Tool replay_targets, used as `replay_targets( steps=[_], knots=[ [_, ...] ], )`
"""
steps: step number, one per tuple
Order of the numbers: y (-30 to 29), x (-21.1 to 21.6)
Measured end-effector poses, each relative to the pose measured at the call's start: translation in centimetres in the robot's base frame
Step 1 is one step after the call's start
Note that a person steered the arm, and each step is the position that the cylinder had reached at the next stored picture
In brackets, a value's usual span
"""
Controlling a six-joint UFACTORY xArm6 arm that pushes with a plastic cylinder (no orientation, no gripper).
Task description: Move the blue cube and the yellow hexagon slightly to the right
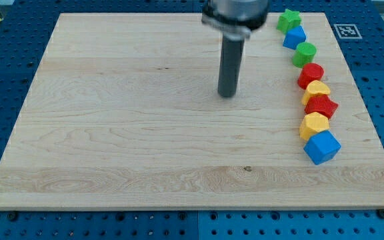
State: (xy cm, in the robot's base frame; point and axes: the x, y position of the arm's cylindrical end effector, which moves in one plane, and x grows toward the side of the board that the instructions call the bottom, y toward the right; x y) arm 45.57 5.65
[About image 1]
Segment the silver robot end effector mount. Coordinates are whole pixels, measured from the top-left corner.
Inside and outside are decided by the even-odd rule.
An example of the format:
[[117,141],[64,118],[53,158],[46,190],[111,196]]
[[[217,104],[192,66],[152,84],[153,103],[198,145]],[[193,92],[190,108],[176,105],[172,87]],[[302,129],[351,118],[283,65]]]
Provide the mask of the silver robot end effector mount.
[[264,25],[270,0],[208,0],[201,22],[230,39],[249,39]]

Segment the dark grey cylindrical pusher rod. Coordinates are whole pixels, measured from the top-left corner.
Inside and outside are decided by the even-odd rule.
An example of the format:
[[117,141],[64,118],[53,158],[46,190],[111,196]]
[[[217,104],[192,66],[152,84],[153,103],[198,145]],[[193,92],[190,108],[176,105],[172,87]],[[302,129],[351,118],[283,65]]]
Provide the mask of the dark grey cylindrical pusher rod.
[[217,92],[224,98],[236,94],[244,42],[244,39],[223,34]]

